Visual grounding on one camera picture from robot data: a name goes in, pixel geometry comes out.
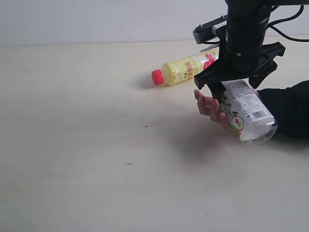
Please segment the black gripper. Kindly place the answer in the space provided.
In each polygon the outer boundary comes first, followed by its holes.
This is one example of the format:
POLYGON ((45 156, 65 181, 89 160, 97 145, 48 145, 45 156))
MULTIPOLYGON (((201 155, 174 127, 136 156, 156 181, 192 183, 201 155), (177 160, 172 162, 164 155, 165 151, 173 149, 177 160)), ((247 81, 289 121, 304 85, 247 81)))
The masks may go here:
POLYGON ((249 79, 253 89, 257 89, 263 80, 277 69, 276 56, 282 57, 285 46, 280 42, 264 45, 265 30, 262 27, 240 28, 223 26, 217 29, 219 38, 218 59, 195 75, 198 89, 205 85, 212 94, 211 107, 221 112, 220 103, 226 88, 223 81, 249 79))

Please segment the black sleeved forearm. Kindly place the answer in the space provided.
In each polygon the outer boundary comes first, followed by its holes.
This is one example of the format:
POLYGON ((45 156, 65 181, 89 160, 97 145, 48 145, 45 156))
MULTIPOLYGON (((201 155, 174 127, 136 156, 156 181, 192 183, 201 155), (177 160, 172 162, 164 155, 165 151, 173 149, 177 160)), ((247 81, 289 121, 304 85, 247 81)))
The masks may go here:
POLYGON ((309 82, 285 89, 266 88, 258 95, 275 117, 277 133, 294 139, 309 138, 309 82))

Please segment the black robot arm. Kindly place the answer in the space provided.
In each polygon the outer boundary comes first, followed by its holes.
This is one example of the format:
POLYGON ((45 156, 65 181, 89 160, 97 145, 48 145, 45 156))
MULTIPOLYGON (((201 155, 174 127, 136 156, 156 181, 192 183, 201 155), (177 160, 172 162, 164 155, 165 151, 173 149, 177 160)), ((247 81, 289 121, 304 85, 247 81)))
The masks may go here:
POLYGON ((276 24, 299 17, 307 0, 228 0, 227 14, 196 27, 193 36, 197 44, 208 44, 218 38, 219 58, 195 75, 198 89, 208 86, 213 97, 220 99, 222 81, 245 79, 257 88, 277 69, 276 56, 282 57, 285 47, 279 43, 264 45, 266 30, 276 24), (269 22, 279 6, 298 5, 298 12, 285 19, 269 22))

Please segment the person's open bare hand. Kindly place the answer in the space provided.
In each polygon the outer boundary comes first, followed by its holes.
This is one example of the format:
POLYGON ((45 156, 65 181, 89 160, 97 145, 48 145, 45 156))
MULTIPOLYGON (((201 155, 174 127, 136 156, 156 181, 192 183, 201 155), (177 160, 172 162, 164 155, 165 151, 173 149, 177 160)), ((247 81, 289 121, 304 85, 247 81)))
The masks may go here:
POLYGON ((203 95, 199 90, 194 90, 194 96, 197 100, 199 113, 204 116, 209 116, 210 120, 220 124, 224 129, 232 131, 227 116, 221 111, 219 102, 213 97, 203 95))

